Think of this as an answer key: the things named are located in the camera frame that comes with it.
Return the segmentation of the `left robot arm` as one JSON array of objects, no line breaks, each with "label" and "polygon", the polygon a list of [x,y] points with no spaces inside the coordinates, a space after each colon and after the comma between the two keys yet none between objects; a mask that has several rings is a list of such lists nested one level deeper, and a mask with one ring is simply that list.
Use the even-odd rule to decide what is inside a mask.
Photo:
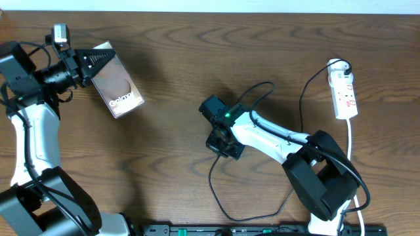
[{"label": "left robot arm", "polygon": [[58,147],[60,95],[84,88],[116,59],[112,47],[63,49],[37,69],[22,44],[1,45],[1,103],[16,131],[16,168],[1,194],[1,216],[18,235],[134,235],[124,214],[99,211],[63,169]]}]

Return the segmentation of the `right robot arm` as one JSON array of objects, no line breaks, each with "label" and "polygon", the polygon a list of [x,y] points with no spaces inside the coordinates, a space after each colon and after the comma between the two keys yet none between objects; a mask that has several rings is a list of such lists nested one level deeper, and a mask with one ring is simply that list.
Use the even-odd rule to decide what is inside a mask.
[{"label": "right robot arm", "polygon": [[341,232],[341,216],[348,212],[362,178],[328,133],[293,132],[241,103],[227,106],[216,96],[206,99],[199,112],[213,127],[207,148],[219,157],[239,159],[244,148],[250,146],[273,158],[282,165],[298,198],[311,213],[309,232]]}]

